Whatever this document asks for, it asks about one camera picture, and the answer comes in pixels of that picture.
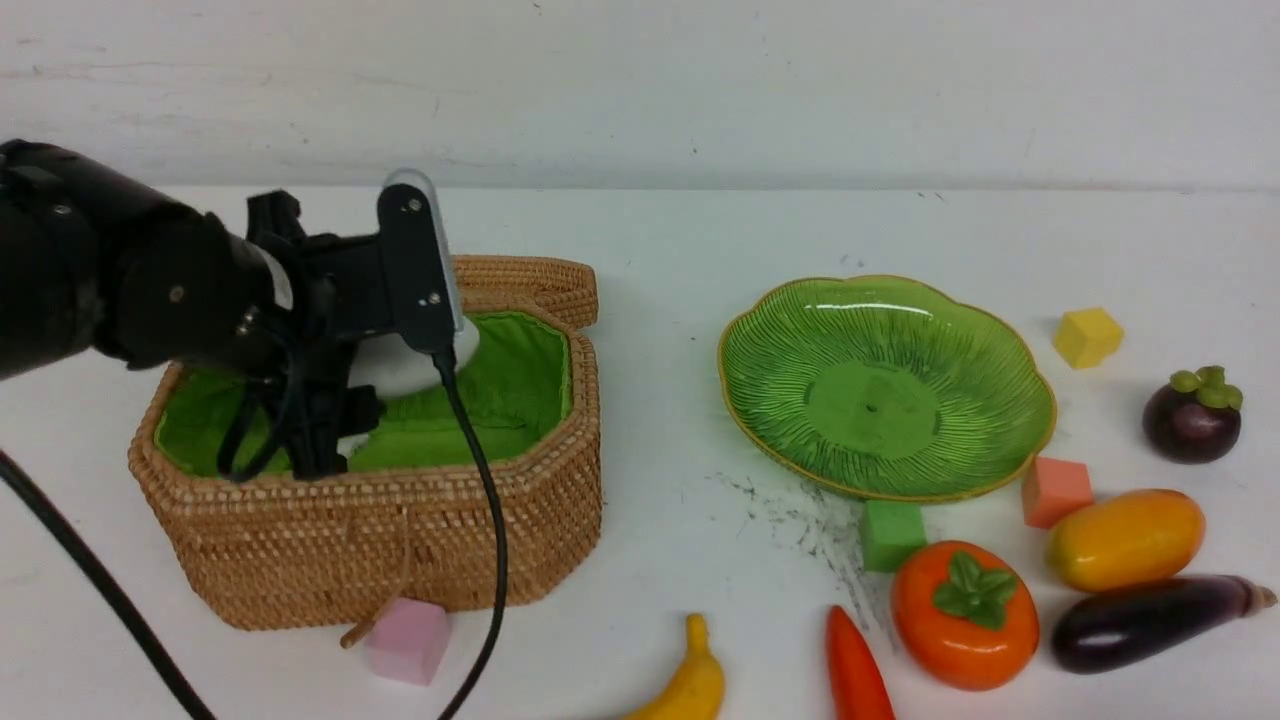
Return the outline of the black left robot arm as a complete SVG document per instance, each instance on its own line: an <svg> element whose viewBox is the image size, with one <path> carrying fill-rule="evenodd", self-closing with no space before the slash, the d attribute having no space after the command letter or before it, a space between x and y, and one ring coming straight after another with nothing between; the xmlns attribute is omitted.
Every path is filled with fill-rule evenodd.
<svg viewBox="0 0 1280 720"><path fill-rule="evenodd" d="M338 283L317 266L283 190L247 202L246 236L211 213L78 152L3 143L3 377L92 348L145 370L169 363L239 382L218 451L237 483L285 451L296 478L340 474L387 406L334 336Z"/></svg>

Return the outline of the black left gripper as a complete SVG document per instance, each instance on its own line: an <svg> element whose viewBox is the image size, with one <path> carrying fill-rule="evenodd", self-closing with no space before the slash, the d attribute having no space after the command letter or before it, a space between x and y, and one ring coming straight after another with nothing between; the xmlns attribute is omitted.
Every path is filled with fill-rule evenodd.
<svg viewBox="0 0 1280 720"><path fill-rule="evenodd" d="M390 333L390 296L381 229L364 234L310 234L301 205L284 190L248 199L247 241L284 272L268 316L283 325L280 360L247 374L244 402L288 411L288 459L296 480L347 471L338 441L367 436L387 410L371 380L355 377L358 352Z"/></svg>

